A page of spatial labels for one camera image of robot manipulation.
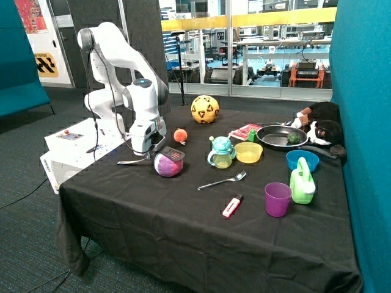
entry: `marker pen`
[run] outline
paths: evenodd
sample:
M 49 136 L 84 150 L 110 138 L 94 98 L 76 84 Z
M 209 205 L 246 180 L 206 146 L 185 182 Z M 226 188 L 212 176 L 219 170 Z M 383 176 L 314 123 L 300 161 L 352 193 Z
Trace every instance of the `marker pen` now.
M 232 200 L 230 201 L 230 203 L 228 204 L 228 206 L 225 208 L 225 210 L 222 212 L 222 215 L 224 217 L 227 217 L 229 218 L 232 213 L 237 209 L 237 207 L 239 206 L 239 204 L 243 201 L 243 195 L 241 194 L 238 194 L 237 196 L 235 196 L 234 198 L 232 198 Z

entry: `orange ball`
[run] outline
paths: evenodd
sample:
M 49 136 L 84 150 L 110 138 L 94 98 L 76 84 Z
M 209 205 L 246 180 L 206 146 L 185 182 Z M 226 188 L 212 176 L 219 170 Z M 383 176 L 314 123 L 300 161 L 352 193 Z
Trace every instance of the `orange ball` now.
M 188 139 L 188 133 L 184 129 L 177 129 L 174 132 L 174 141 L 185 142 Z

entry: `glass wall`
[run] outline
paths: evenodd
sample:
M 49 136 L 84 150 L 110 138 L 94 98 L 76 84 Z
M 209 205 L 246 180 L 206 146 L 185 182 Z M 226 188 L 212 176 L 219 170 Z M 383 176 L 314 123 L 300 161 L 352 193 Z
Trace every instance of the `glass wall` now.
M 329 101 L 336 5 L 160 0 L 170 91 Z

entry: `black frying pan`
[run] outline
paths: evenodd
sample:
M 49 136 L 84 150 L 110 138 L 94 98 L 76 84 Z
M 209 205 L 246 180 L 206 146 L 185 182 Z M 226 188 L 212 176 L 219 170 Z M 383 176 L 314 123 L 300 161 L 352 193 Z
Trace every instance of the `black frying pan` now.
M 296 135 L 300 141 L 297 143 L 290 143 L 288 141 L 288 135 L 290 134 Z M 328 151 L 322 150 L 321 148 L 317 147 L 317 145 L 309 142 L 309 138 L 303 130 L 291 126 L 264 126 L 257 132 L 257 137 L 264 146 L 272 148 L 274 150 L 291 151 L 301 149 L 314 151 L 332 159 L 338 158 L 336 155 L 331 154 Z

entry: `teal chair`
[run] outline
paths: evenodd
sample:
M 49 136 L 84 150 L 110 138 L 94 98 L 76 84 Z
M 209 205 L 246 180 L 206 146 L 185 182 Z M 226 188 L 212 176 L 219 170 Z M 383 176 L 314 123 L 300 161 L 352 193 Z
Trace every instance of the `teal chair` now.
M 3 117 L 50 105 L 50 99 L 39 81 L 34 54 L 14 1 L 1 2 L 0 117 Z
M 391 1 L 338 2 L 330 64 L 363 293 L 391 292 Z

